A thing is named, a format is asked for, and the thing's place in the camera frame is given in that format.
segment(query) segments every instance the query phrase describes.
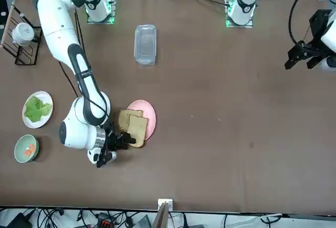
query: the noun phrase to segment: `plastic box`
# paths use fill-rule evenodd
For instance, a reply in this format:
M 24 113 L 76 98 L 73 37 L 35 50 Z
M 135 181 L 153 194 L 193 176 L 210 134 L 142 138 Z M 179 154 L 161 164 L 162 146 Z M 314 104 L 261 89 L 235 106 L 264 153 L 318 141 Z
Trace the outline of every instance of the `plastic box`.
M 156 28 L 139 25 L 135 30 L 134 57 L 141 66 L 153 66 L 156 57 Z

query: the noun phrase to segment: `lettuce leaf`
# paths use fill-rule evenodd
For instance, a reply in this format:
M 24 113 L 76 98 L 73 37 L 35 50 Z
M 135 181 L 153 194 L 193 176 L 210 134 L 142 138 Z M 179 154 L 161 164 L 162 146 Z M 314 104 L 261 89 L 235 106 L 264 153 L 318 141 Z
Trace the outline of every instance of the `lettuce leaf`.
M 49 115 L 50 111 L 51 104 L 43 103 L 39 98 L 32 96 L 26 103 L 24 115 L 34 123 L 40 121 L 42 116 Z

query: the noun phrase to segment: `green bowl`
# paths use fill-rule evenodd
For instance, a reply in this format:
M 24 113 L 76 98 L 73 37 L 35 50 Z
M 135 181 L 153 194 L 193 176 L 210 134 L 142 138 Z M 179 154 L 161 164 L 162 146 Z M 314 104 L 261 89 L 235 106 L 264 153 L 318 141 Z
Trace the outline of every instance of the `green bowl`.
M 25 151 L 29 149 L 30 144 L 34 144 L 36 146 L 36 150 L 35 152 L 32 152 L 30 156 L 25 156 Z M 33 160 L 38 154 L 39 146 L 40 145 L 34 136 L 29 134 L 22 136 L 15 144 L 14 148 L 15 160 L 19 163 L 25 163 Z

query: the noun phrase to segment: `bread slice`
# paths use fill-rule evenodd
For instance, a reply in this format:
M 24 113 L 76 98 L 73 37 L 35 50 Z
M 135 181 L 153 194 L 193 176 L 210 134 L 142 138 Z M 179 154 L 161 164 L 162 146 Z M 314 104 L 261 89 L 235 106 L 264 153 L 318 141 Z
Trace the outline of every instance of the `bread slice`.
M 128 133 L 132 138 L 136 139 L 136 143 L 130 145 L 134 148 L 140 148 L 144 144 L 148 119 L 134 115 L 129 115 L 129 117 L 130 124 L 128 126 Z
M 128 125 L 130 123 L 129 115 L 135 115 L 138 117 L 142 117 L 143 111 L 140 110 L 122 110 L 119 113 L 118 124 L 121 131 L 127 132 Z

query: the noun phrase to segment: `table surface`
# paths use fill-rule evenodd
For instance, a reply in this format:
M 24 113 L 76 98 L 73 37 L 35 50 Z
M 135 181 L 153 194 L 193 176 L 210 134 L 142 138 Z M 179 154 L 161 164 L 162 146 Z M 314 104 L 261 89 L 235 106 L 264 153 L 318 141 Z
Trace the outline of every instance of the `table surface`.
M 144 148 L 119 151 L 102 169 L 58 139 L 75 97 L 45 42 L 36 66 L 15 66 L 2 51 L 0 204 L 155 209 L 171 198 L 175 210 L 335 214 L 336 75 L 304 62 L 285 70 L 293 1 L 259 0 L 253 29 L 226 28 L 223 7 L 204 0 L 119 0 L 114 25 L 88 25 L 80 9 L 87 57 L 114 118 L 144 99 L 158 120 Z M 30 0 L 16 6 L 38 21 Z M 319 8 L 300 0 L 297 40 Z M 157 28 L 154 67 L 134 59 L 140 24 Z M 28 129 L 22 107 L 39 90 L 54 111 Z M 41 142 L 36 162 L 14 159 L 24 134 Z

